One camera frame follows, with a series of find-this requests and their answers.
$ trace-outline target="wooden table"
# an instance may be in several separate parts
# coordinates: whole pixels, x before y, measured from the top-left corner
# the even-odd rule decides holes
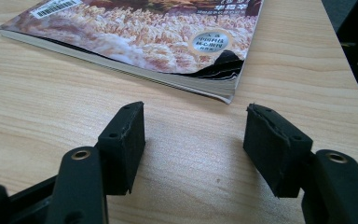
[[[0,0],[0,24],[37,0]],[[126,104],[145,103],[133,193],[111,223],[303,223],[242,149],[246,106],[271,107],[358,161],[358,86],[319,0],[266,0],[231,105],[0,36],[0,184],[9,194],[58,173]]]

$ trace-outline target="metal ring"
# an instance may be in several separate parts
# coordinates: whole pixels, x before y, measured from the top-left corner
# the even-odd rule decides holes
[[[334,152],[326,153],[326,156],[330,161],[334,161],[337,163],[347,163],[348,162],[347,158],[345,158],[337,153],[334,153]]]
[[[91,155],[91,152],[89,152],[88,150],[79,150],[79,151],[75,152],[74,154],[72,154],[71,158],[72,158],[72,160],[80,161],[80,160],[86,159],[90,155]]]

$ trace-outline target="book cover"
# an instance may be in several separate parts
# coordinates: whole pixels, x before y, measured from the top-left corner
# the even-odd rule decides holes
[[[1,35],[230,103],[262,0],[44,0]]]

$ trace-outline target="sticker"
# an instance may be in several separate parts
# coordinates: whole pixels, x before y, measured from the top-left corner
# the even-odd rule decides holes
[[[215,53],[225,49],[230,38],[226,32],[223,31],[209,31],[196,35],[191,46],[194,50],[202,53]]]
[[[81,0],[52,0],[44,4],[43,6],[32,10],[31,14],[33,14],[38,19],[42,19],[46,16],[62,11],[69,7],[77,6],[81,3]]]

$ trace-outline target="barcode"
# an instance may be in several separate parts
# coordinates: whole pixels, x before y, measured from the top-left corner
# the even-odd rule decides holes
[[[39,11],[39,12],[37,12],[37,15],[39,15],[40,17],[45,17],[45,16],[50,15],[50,14],[56,12],[56,11],[60,11],[61,9],[64,9],[66,7],[71,7],[71,6],[75,5],[75,4],[76,4],[76,2],[74,2],[74,1],[69,1],[69,2],[66,2],[66,3],[62,3],[62,4],[57,5],[57,6],[52,6],[52,7],[48,8],[48,9],[43,10],[43,11]]]
[[[31,14],[38,19],[41,19],[55,12],[79,5],[81,3],[81,0],[52,0],[44,4],[42,7],[31,11]]]

